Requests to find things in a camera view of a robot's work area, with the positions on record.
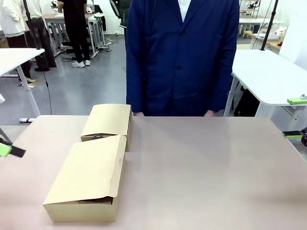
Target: person's right hand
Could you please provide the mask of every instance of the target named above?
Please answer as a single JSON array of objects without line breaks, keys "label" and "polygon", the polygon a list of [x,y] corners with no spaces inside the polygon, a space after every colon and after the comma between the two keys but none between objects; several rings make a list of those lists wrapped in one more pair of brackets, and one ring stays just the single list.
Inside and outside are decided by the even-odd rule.
[{"label": "person's right hand", "polygon": [[133,115],[134,116],[139,116],[139,117],[145,117],[142,112],[140,112],[140,113],[133,113]]}]

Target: box on shelf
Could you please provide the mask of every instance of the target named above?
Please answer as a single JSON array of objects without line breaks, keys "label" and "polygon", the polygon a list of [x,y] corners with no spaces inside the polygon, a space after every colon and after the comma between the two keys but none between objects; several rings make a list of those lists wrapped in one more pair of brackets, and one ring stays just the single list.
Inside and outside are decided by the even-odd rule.
[{"label": "box on shelf", "polygon": [[73,145],[44,201],[52,221],[115,221],[126,140],[117,135]]},{"label": "box on shelf", "polygon": [[129,151],[131,118],[129,104],[94,105],[81,134],[81,140],[89,141],[100,136],[123,135],[127,137],[126,151]]}]

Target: navy blue coat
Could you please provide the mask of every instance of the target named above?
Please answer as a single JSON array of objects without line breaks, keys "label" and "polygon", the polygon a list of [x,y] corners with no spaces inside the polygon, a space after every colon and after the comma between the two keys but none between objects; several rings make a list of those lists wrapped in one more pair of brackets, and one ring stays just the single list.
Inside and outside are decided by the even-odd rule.
[{"label": "navy blue coat", "polygon": [[224,109],[239,25],[238,0],[132,0],[127,25],[127,104],[148,116]]}]

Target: person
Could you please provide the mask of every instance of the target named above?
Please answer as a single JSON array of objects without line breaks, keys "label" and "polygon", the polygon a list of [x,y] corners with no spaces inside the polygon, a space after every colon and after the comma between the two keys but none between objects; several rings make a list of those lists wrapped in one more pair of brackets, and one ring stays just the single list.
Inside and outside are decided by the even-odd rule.
[{"label": "person", "polygon": [[[35,38],[37,46],[45,50],[45,52],[40,56],[35,57],[38,66],[35,71],[49,71],[49,67],[56,67],[57,64],[51,49],[49,34],[42,18],[43,14],[41,12],[39,1],[40,0],[26,0],[33,28],[31,28],[31,31],[25,33],[25,38],[29,47],[37,48],[35,46]],[[24,19],[30,28],[28,18],[24,16]]]},{"label": "person", "polygon": [[[0,0],[0,25],[10,48],[27,48],[24,33],[29,28],[24,21],[24,15],[22,0]],[[27,81],[34,82],[30,74],[31,62],[26,61],[21,68]]]},{"label": "person", "polygon": [[133,0],[127,104],[137,116],[214,116],[224,109],[238,0]]},{"label": "person", "polygon": [[127,21],[131,0],[110,0],[114,14],[120,19],[120,27],[124,28],[125,43],[127,37]]},{"label": "person", "polygon": [[[76,61],[71,66],[80,68],[90,66],[90,49],[87,42],[89,34],[85,19],[86,0],[59,0],[58,5],[59,13],[62,13],[62,10],[64,10],[66,32],[76,55]],[[85,65],[83,63],[82,52],[84,54]]]}]

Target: box flap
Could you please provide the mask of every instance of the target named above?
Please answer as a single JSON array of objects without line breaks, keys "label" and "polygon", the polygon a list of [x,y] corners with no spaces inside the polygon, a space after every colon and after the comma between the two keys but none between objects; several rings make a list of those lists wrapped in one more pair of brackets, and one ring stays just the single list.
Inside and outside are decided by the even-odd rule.
[{"label": "box flap", "polygon": [[44,205],[116,197],[126,141],[118,135],[74,144]]},{"label": "box flap", "polygon": [[129,104],[94,105],[81,136],[95,134],[127,135],[131,114]]}]

